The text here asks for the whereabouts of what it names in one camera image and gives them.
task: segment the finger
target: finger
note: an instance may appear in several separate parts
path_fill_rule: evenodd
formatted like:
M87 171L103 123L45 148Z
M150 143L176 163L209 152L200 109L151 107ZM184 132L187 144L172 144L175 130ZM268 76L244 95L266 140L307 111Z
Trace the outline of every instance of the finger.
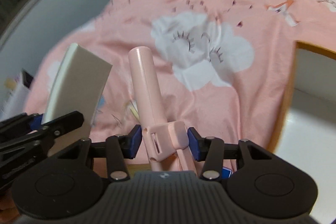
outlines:
M3 196L0 196L0 210L6 210L14 207L15 204L10 191L7 191Z
M19 211L16 208L7 209L0 212L0 223L7 223L8 221L16 218Z

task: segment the pink clamp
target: pink clamp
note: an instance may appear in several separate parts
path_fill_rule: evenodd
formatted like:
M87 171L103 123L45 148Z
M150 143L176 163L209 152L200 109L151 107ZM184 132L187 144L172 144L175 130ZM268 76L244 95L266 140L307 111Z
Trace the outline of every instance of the pink clamp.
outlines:
M184 122L167 122L152 52L137 47L128 54L142 137L153 171L163 171L161 161L177 153L180 169L196 172Z

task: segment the pink curling iron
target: pink curling iron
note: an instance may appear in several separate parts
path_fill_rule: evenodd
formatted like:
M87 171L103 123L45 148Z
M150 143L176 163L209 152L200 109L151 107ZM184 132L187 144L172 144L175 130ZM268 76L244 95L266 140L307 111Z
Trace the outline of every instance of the pink curling iron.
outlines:
M184 122L168 122L165 116L151 50L136 47L129 52L128 60L142 137L152 170L163 171L163 161L177 153L179 169L196 173Z

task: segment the pink bedsheet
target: pink bedsheet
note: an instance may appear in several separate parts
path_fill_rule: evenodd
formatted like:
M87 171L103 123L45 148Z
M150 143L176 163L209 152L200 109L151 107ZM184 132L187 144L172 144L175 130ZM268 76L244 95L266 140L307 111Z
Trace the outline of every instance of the pink bedsheet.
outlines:
M294 41L336 50L336 0L111 0L43 60L26 103L43 113L70 43L113 64L91 131L94 142L136 123L128 52L151 48L169 121L228 143L266 146ZM132 163L147 163L144 145Z

